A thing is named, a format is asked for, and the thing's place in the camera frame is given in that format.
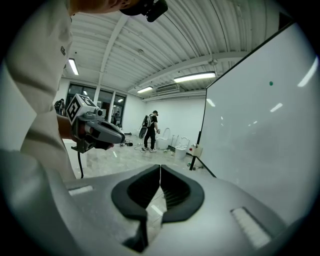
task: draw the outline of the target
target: white wall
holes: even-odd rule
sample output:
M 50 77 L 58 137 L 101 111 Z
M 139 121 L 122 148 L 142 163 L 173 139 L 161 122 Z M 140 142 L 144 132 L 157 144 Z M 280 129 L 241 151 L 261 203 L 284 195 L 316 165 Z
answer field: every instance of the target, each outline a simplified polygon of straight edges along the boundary
M 175 135 L 175 139 L 179 135 L 179 138 L 187 137 L 193 144 L 197 142 L 201 130 L 205 101 L 205 98 L 196 98 L 148 102 L 145 114 L 158 111 L 158 128 L 162 132 L 170 128 L 170 139 L 172 135 Z

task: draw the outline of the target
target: black pants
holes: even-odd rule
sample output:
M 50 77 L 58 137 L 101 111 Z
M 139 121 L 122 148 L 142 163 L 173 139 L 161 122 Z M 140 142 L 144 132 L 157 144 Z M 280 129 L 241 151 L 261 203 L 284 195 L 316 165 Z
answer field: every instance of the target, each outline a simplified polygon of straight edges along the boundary
M 148 147 L 148 139 L 151 138 L 151 147 L 150 149 L 155 148 L 155 142 L 156 142 L 156 131 L 155 129 L 148 129 L 146 132 L 146 135 L 144 137 L 144 147 Z
M 55 112 L 56 112 L 58 115 L 62 116 L 62 109 L 56 108 L 56 109 L 55 109 Z

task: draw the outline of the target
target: air conditioner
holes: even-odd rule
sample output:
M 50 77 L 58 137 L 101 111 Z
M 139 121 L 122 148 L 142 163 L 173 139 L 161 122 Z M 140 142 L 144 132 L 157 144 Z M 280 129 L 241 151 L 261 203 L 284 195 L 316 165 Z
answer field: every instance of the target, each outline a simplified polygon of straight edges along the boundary
M 172 84 L 166 84 L 166 85 L 160 85 L 157 88 L 155 88 L 155 93 L 152 95 L 165 95 L 165 94 L 173 94 L 173 93 L 181 93 L 184 92 L 185 89 L 183 89 L 179 84 L 172 83 Z

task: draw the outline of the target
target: white board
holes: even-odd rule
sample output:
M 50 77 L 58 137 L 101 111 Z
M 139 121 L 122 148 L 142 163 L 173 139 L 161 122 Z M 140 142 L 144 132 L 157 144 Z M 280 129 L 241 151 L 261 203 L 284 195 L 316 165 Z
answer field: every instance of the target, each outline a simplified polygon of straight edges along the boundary
M 207 89 L 200 160 L 288 224 L 319 186 L 319 86 L 319 60 L 293 24 Z

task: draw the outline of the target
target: backpack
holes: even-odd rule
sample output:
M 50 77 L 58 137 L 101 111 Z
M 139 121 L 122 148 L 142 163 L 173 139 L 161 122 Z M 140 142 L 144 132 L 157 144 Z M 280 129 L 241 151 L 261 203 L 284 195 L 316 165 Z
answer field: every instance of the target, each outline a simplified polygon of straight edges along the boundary
M 153 122 L 151 121 L 151 117 L 152 117 L 152 116 L 150 116 L 150 115 L 146 115 L 146 116 L 144 117 L 143 124 L 142 124 L 143 127 L 150 127 L 150 126 L 151 126 L 151 124 L 153 123 Z
M 54 108 L 55 109 L 60 109 L 61 108 L 61 104 L 62 104 L 61 100 L 58 100 L 56 103 L 54 103 Z

